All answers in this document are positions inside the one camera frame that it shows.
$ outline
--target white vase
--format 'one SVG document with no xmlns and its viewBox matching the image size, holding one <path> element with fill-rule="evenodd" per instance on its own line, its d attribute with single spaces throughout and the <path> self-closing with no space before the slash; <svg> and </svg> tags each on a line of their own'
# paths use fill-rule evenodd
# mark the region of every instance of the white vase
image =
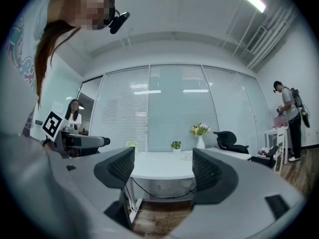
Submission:
<svg viewBox="0 0 319 239">
<path fill-rule="evenodd" d="M 198 136 L 198 142 L 197 142 L 197 149 L 205 149 L 205 143 L 203 141 L 203 136 L 199 135 Z"/>
<path fill-rule="evenodd" d="M 180 149 L 173 149 L 173 153 L 174 154 L 181 154 L 181 150 Z"/>
</svg>

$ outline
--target office chair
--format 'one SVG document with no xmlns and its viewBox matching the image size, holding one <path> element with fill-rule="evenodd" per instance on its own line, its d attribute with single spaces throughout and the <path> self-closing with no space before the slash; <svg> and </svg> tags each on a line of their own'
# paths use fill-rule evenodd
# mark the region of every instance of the office chair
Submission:
<svg viewBox="0 0 319 239">
<path fill-rule="evenodd" d="M 274 160 L 274 155 L 276 154 L 278 148 L 279 148 L 278 146 L 274 146 L 266 154 L 266 157 L 269 157 L 270 159 L 261 158 L 261 157 L 251 157 L 250 161 L 265 165 L 265 166 L 269 167 L 270 169 L 273 169 L 274 166 L 276 165 L 276 161 Z"/>
<path fill-rule="evenodd" d="M 237 138 L 234 133 L 230 131 L 213 132 L 213 133 L 217 135 L 217 143 L 219 148 L 233 151 L 233 152 L 249 154 L 248 145 L 243 146 L 243 145 L 235 144 L 237 141 Z"/>
</svg>

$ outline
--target white t-shirt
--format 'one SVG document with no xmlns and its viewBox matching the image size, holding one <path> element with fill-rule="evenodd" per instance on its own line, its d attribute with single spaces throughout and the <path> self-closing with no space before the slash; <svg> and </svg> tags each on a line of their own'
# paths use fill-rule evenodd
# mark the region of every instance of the white t-shirt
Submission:
<svg viewBox="0 0 319 239">
<path fill-rule="evenodd" d="M 73 114 L 70 114 L 69 126 L 71 125 L 71 123 L 73 123 L 73 124 L 81 124 L 82 125 L 82 116 L 80 114 L 78 114 L 78 117 L 76 118 L 76 121 L 74 121 L 73 120 Z"/>
<path fill-rule="evenodd" d="M 18 70 L 23 80 L 34 91 L 36 91 L 34 58 L 46 26 L 50 1 L 30 0 L 12 25 L 0 52 L 0 60 L 10 60 L 12 70 Z M 33 113 L 29 115 L 24 126 L 22 134 L 25 136 L 30 135 Z"/>
</svg>

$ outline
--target gray t-shirt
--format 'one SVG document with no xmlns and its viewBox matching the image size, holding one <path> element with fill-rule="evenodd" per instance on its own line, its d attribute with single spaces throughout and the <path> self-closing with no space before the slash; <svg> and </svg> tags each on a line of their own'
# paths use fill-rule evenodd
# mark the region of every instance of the gray t-shirt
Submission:
<svg viewBox="0 0 319 239">
<path fill-rule="evenodd" d="M 289 89 L 284 88 L 282 91 L 282 94 L 283 94 L 284 104 L 291 104 L 290 109 L 286 110 L 286 117 L 287 117 L 287 120 L 292 120 L 299 113 L 299 109 L 295 106 L 293 93 Z"/>
</svg>

